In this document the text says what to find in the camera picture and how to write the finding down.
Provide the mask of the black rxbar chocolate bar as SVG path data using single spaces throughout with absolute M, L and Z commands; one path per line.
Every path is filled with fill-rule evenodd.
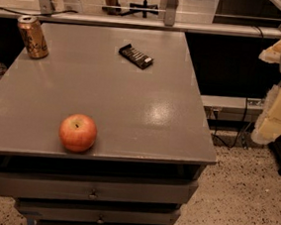
M 142 70 L 145 70 L 148 66 L 153 64 L 152 57 L 144 55 L 142 52 L 136 50 L 131 44 L 120 47 L 119 53 Z

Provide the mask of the orange soda can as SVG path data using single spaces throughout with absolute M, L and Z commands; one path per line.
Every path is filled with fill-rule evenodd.
M 44 58 L 48 55 L 48 47 L 38 17 L 20 16 L 18 28 L 27 54 L 30 58 Z

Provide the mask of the grey drawer cabinet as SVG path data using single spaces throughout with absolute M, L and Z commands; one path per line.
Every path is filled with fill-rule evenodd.
M 46 23 L 44 59 L 0 80 L 0 195 L 37 225 L 172 225 L 216 160 L 184 34 Z M 145 70 L 119 53 L 153 58 Z M 59 124 L 83 114 L 88 151 Z

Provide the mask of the red apple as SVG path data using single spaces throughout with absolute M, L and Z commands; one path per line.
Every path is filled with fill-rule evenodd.
M 59 124 L 58 137 L 71 152 L 88 151 L 93 147 L 97 134 L 96 123 L 87 115 L 70 115 Z

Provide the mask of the black office chair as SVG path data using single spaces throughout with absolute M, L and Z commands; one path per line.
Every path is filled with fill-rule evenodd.
M 141 13 L 141 15 L 146 18 L 147 13 L 155 14 L 156 16 L 159 14 L 158 5 L 152 4 L 149 5 L 147 0 L 143 0 L 142 4 L 130 3 L 129 11 L 123 12 L 121 16 L 133 15 L 135 13 Z

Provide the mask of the grey metal frame rail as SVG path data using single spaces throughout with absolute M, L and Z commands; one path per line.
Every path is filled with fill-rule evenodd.
M 53 15 L 43 15 L 38 11 L 18 10 L 3 8 L 0 6 L 0 18 L 18 18 L 20 15 L 32 15 L 39 17 L 40 20 L 52 23 L 72 23 L 114 28 L 134 28 L 155 31 L 175 31 L 185 33 L 196 33 L 206 35 L 227 35 L 237 37 L 248 37 L 259 39 L 278 39 L 281 40 L 281 31 L 277 28 L 258 27 L 258 26 L 238 26 L 228 24 L 186 24 L 174 23 L 173 26 L 166 26 L 164 21 L 146 18 L 135 18 L 125 16 L 109 15 L 85 15 L 83 13 L 56 13 Z

